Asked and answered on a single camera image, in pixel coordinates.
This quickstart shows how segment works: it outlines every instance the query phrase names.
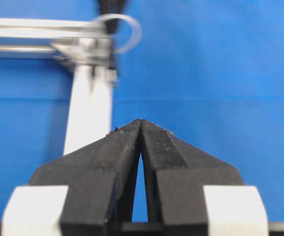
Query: blue backdrop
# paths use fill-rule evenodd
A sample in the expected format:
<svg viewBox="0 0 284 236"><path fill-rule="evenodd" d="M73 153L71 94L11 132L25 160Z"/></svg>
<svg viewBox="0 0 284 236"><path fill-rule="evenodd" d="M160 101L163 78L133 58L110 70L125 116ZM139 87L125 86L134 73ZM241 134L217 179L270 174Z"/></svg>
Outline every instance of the blue backdrop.
<svg viewBox="0 0 284 236"><path fill-rule="evenodd" d="M236 166L284 221L284 0L131 0L125 12L143 38L118 57L113 126L146 118ZM4 18L96 14L94 0L0 0ZM0 218L13 188L62 154L71 79L55 61L0 59ZM143 185L140 163L135 221Z"/></svg>

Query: white plastic strip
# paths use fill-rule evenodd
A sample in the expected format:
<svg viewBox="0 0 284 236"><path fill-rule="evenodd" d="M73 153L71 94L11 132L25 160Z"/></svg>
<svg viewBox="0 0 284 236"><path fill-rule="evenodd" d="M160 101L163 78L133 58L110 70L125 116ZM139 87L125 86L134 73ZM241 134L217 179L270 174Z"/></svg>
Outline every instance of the white plastic strip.
<svg viewBox="0 0 284 236"><path fill-rule="evenodd" d="M74 72L64 155L104 138L111 130L113 86L107 69L79 65Z"/></svg>
<svg viewBox="0 0 284 236"><path fill-rule="evenodd" d="M268 236L268 220L254 186L205 185L209 236Z"/></svg>
<svg viewBox="0 0 284 236"><path fill-rule="evenodd" d="M61 236L68 186L17 187L2 218L1 236Z"/></svg>

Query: white plastic block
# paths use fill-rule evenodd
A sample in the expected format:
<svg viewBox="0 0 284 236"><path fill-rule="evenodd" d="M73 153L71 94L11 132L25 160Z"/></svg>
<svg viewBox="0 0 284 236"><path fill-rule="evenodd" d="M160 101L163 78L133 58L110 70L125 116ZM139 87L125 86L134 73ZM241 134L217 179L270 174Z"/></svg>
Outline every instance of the white plastic block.
<svg viewBox="0 0 284 236"><path fill-rule="evenodd" d="M264 205L254 186L203 187L209 236L268 236Z"/></svg>
<svg viewBox="0 0 284 236"><path fill-rule="evenodd" d="M61 236L68 186L17 187L4 211L2 236Z"/></svg>

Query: textured black surface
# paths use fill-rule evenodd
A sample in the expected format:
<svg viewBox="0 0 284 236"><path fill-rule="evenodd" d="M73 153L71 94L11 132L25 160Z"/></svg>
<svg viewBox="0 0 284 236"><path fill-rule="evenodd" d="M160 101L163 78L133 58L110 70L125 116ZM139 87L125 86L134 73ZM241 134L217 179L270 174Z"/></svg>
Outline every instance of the textured black surface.
<svg viewBox="0 0 284 236"><path fill-rule="evenodd" d="M30 185L69 185L63 232L84 225L93 235L106 235L108 220L131 220L139 130L136 120L36 170Z"/></svg>
<svg viewBox="0 0 284 236"><path fill-rule="evenodd" d="M243 185L240 174L146 120L141 135L149 221L163 222L165 235L206 235L203 186Z"/></svg>

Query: blue background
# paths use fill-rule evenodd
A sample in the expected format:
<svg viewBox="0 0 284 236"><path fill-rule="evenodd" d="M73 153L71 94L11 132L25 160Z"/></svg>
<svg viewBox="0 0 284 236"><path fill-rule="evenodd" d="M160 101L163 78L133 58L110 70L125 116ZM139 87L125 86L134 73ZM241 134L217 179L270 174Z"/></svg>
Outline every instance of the blue background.
<svg viewBox="0 0 284 236"><path fill-rule="evenodd" d="M143 38L118 57L113 126L173 131L236 166L284 221L284 0L131 0L125 12ZM93 0L0 0L4 18L96 15ZM13 188L62 154L71 80L55 61L0 59L0 218ZM133 219L146 221L139 167Z"/></svg>

